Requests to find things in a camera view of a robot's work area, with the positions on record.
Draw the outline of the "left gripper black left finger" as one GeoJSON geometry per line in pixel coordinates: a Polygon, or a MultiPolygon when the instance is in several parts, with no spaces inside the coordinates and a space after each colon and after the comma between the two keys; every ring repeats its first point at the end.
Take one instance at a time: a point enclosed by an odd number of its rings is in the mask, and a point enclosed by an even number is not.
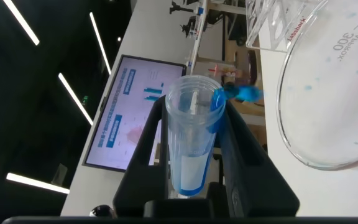
{"type": "Polygon", "coordinates": [[[141,217],[147,202],[168,198],[167,122],[165,97],[162,96],[153,104],[139,142],[117,188],[112,202],[117,216],[141,217]],[[158,124],[161,124],[160,160],[158,165],[151,166],[149,159],[158,124]]]}

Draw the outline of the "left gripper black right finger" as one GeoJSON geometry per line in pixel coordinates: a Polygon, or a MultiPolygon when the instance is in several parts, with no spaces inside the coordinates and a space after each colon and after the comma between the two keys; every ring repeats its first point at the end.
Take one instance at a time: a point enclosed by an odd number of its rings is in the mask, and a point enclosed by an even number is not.
{"type": "Polygon", "coordinates": [[[232,217],[294,217],[300,201],[231,102],[218,138],[232,217]]]}

